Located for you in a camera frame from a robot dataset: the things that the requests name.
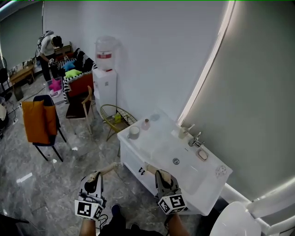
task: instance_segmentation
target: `gold wire chair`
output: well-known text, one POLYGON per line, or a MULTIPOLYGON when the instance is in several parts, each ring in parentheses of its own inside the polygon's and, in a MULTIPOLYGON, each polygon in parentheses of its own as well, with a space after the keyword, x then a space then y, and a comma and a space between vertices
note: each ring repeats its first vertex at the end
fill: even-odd
POLYGON ((134 118, 134 116, 132 116, 126 110, 124 110, 118 106, 114 106, 114 105, 110 105, 110 104, 105 104, 105 105, 101 106, 100 113, 101 113, 101 116, 103 117, 103 119, 105 120, 105 122, 110 126, 110 130, 109 130, 109 133, 106 137, 106 141, 108 141, 114 134, 117 134, 118 132, 126 129, 127 127, 129 127, 130 125, 134 124, 137 121, 134 118), (104 110, 104 108, 110 107, 110 106, 116 108, 117 114, 114 117, 109 117, 104 110))

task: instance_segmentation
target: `drain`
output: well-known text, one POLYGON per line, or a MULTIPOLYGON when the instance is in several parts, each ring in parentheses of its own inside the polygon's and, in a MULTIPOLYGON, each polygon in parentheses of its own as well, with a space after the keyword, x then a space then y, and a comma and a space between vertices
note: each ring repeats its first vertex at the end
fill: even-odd
POLYGON ((178 159, 178 158, 174 158, 174 159, 173 159, 173 164, 175 164, 175 165, 178 165, 178 164, 179 164, 179 162, 180 162, 180 161, 179 161, 179 159, 178 159))

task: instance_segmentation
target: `wooden table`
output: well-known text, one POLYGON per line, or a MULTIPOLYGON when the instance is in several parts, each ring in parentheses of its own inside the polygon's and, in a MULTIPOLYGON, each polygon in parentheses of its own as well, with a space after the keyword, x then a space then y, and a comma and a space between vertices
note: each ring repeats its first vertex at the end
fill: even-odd
POLYGON ((11 82, 12 84, 12 87, 13 87, 13 91, 14 91, 14 85, 17 83, 17 82, 20 82, 22 81, 23 79, 25 79, 28 75, 32 75, 32 78, 33 80, 35 81, 35 78, 33 76, 33 71, 34 69, 34 66, 33 65, 29 65, 23 69, 21 69, 19 72, 13 74, 10 78, 9 78, 9 81, 11 82))

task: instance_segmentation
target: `blue pillow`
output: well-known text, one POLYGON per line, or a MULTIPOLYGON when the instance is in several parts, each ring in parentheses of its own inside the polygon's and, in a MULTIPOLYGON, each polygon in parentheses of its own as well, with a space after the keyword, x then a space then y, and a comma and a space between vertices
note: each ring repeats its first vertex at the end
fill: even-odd
POLYGON ((74 62, 75 61, 68 61, 67 63, 65 63, 63 65, 64 70, 67 72, 67 71, 70 71, 71 69, 74 69, 75 68, 75 66, 73 64, 74 62))

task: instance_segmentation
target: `red label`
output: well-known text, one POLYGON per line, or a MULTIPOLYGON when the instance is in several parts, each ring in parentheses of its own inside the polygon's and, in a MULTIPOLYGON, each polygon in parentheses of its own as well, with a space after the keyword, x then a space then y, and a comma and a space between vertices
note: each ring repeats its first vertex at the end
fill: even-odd
POLYGON ((108 59, 112 57, 112 54, 97 54, 96 57, 100 59, 108 59))

